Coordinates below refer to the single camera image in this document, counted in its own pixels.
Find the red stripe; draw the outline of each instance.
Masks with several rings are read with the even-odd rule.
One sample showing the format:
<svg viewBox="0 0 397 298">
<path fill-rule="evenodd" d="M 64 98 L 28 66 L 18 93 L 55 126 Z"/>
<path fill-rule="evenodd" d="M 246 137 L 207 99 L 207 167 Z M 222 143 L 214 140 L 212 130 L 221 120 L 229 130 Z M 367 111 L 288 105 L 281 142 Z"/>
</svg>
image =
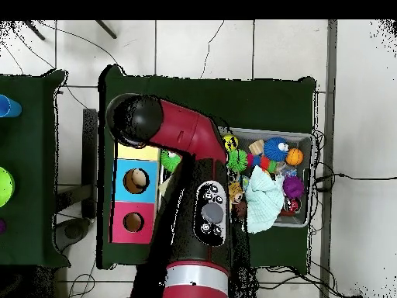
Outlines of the red stripe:
<svg viewBox="0 0 397 298">
<path fill-rule="evenodd" d="M 193 261 L 193 260 L 191 260 L 191 261 L 177 261 L 177 262 L 173 262 L 173 263 L 169 264 L 169 265 L 167 266 L 167 269 L 170 269 L 171 267 L 179 266 L 179 265 L 201 265 L 201 266 L 208 266 L 208 267 L 210 267 L 210 268 L 217 269 L 217 270 L 219 270 L 219 271 L 225 273 L 227 276 L 229 276 L 229 272 L 228 272 L 225 268 L 223 268 L 222 266 L 219 266 L 219 265 L 217 265 L 217 264 L 215 264 L 215 263 L 204 262 L 204 261 Z"/>
<path fill-rule="evenodd" d="M 178 285 L 166 287 L 163 298 L 227 298 L 227 295 L 209 287 Z"/>
</svg>

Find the dark green tablecloth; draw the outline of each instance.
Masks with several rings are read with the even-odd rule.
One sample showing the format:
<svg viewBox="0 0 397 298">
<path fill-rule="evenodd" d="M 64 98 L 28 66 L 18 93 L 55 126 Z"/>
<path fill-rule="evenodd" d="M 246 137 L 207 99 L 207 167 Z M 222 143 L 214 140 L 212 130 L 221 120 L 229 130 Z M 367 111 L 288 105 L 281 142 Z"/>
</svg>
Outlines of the dark green tablecloth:
<svg viewBox="0 0 397 298">
<path fill-rule="evenodd" d="M 55 211 L 54 93 L 64 71 L 42 77 L 0 75 L 0 94 L 22 106 L 16 118 L 0 118 L 0 167 L 16 181 L 14 196 L 0 208 L 0 265 L 68 266 L 53 246 Z"/>
<path fill-rule="evenodd" d="M 237 81 L 133 77 L 125 76 L 117 66 L 112 66 L 102 72 L 99 85 L 105 89 L 100 103 L 99 116 L 102 118 L 113 98 L 133 92 L 156 95 L 204 114 L 220 116 L 231 127 L 298 133 L 311 133 L 312 130 L 313 93 L 316 88 L 312 78 L 299 81 Z M 103 135 L 99 138 L 99 147 L 101 143 L 105 145 L 105 206 L 103 232 L 99 231 L 104 241 L 103 266 L 108 268 L 112 263 L 142 264 L 147 259 L 150 245 L 107 242 L 114 143 L 104 125 L 100 127 L 99 133 L 101 132 Z M 306 272 L 307 227 L 272 227 L 259 234 L 251 234 L 250 246 L 253 267 L 290 265 L 300 272 Z"/>
</svg>

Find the purple fuzzy ball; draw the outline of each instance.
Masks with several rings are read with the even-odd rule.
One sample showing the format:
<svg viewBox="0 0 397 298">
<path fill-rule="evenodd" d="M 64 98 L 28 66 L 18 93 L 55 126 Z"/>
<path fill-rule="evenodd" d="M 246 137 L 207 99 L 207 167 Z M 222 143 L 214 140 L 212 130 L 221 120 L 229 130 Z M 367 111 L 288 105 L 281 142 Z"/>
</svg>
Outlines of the purple fuzzy ball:
<svg viewBox="0 0 397 298">
<path fill-rule="evenodd" d="M 4 233 L 6 229 L 7 229 L 7 225 L 5 225 L 5 221 L 2 218 L 0 218 L 0 234 Z"/>
<path fill-rule="evenodd" d="M 284 179 L 282 188 L 284 189 L 285 195 L 289 199 L 293 199 L 300 198 L 302 196 L 305 186 L 299 177 L 289 176 Z"/>
</svg>

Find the light blue cloth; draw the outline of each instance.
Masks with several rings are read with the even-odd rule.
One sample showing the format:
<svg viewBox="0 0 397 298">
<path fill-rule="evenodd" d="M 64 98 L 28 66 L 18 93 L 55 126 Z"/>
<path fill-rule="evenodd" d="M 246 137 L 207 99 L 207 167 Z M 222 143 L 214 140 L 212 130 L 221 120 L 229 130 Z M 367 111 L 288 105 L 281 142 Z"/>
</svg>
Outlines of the light blue cloth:
<svg viewBox="0 0 397 298">
<path fill-rule="evenodd" d="M 246 191 L 247 228 L 249 233 L 257 233 L 271 228 L 284 204 L 282 183 L 284 177 L 276 180 L 255 166 Z"/>
</svg>

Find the table leg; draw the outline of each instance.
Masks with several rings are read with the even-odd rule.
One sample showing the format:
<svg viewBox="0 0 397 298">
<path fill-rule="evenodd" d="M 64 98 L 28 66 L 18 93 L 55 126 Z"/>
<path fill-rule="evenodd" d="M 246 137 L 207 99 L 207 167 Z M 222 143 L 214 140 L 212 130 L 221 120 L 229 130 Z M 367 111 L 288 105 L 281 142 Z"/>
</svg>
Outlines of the table leg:
<svg viewBox="0 0 397 298">
<path fill-rule="evenodd" d="M 81 184 L 91 186 L 91 196 L 81 202 L 84 218 L 96 216 L 96 176 L 98 158 L 98 114 L 95 109 L 83 111 L 83 139 L 81 156 Z"/>
<path fill-rule="evenodd" d="M 114 34 L 113 31 L 111 31 L 110 28 L 107 27 L 106 24 L 104 24 L 103 21 L 97 21 L 96 22 L 107 32 L 107 34 L 109 34 L 113 39 L 117 39 L 117 35 Z"/>
<path fill-rule="evenodd" d="M 24 21 L 24 23 L 25 23 L 25 24 L 34 32 L 34 34 L 36 34 L 42 41 L 44 41 L 44 40 L 46 39 L 46 38 L 44 37 L 44 35 L 41 34 L 41 33 L 39 32 L 39 30 L 38 30 L 36 27 L 34 27 L 30 21 Z"/>
</svg>

